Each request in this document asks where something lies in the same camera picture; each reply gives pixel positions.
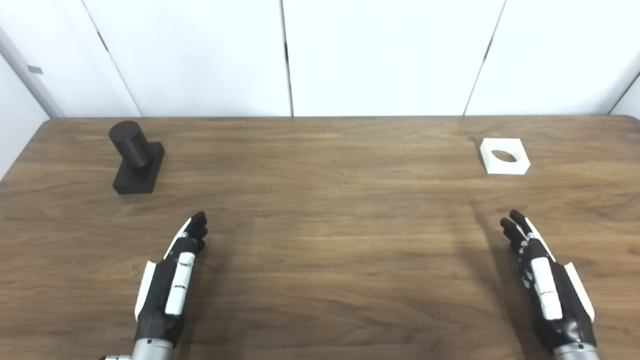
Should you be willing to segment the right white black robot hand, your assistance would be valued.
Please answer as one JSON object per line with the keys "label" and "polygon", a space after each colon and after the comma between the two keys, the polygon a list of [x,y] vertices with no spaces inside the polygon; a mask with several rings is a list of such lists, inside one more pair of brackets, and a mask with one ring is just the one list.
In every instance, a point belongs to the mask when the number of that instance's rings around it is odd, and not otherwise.
{"label": "right white black robot hand", "polygon": [[542,346],[559,356],[569,351],[596,353],[595,310],[574,265],[553,256],[532,221],[517,209],[500,227],[518,264],[519,281],[533,309],[533,326]]}

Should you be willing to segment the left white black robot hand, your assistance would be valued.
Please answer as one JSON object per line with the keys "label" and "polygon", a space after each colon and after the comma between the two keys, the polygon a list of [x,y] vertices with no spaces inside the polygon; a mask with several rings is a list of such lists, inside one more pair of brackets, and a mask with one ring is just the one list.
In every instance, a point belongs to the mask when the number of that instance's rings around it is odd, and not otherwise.
{"label": "left white black robot hand", "polygon": [[147,262],[135,302],[135,341],[157,339],[176,347],[185,327],[185,303],[196,257],[205,248],[208,219],[190,216],[158,262]]}

